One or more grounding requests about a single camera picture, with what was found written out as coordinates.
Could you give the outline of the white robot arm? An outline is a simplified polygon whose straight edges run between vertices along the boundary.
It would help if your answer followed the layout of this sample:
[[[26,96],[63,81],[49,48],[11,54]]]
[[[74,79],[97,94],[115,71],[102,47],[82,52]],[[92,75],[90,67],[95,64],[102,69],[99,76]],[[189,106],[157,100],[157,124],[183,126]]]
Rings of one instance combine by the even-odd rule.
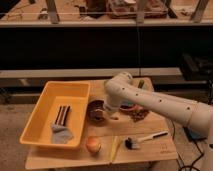
[[[201,171],[213,171],[213,106],[139,89],[132,85],[132,80],[130,73],[121,72],[104,84],[105,111],[113,114],[127,100],[203,135],[207,138],[207,145]]]

